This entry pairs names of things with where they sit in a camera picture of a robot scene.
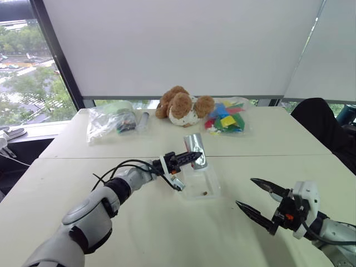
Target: brown teddy bear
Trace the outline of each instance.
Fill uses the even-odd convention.
[[[161,97],[156,117],[168,117],[173,124],[188,127],[196,124],[213,109],[214,99],[211,96],[196,98],[189,95],[183,87],[175,86]]]

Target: white table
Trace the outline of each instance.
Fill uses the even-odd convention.
[[[2,266],[21,266],[90,192],[96,178],[124,159],[37,159],[0,203]],[[332,266],[306,239],[280,228],[270,236],[235,204],[271,218],[278,203],[251,177],[293,187],[315,180],[321,211],[356,223],[355,176],[333,155],[209,157],[222,197],[187,201],[162,179],[135,192],[113,218],[113,233],[86,257],[91,266]]]
[[[188,128],[159,120],[150,113],[149,129],[141,134],[113,132],[100,144],[86,143],[88,111],[81,110],[40,158],[157,157],[186,151],[183,137],[202,132],[208,156],[326,155],[331,152],[281,107],[256,107],[247,111],[250,129],[234,137],[213,136],[202,125]]]

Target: windowsill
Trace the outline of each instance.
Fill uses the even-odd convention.
[[[10,130],[24,128],[26,134],[10,140],[8,143],[27,142],[33,140],[53,139],[60,134],[70,121],[44,122],[10,127]]]

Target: plastic bag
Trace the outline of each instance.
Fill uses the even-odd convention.
[[[237,134],[248,130],[246,111],[253,107],[242,97],[215,98],[215,108],[204,122],[204,129],[213,135]]]
[[[122,133],[136,128],[136,117],[128,101],[117,101],[88,110],[88,143],[93,143],[113,130]]]

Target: clear plastic box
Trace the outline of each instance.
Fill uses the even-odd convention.
[[[190,165],[181,167],[179,179],[185,184],[181,192],[187,200],[214,199],[220,197],[221,187],[212,164],[201,170]]]

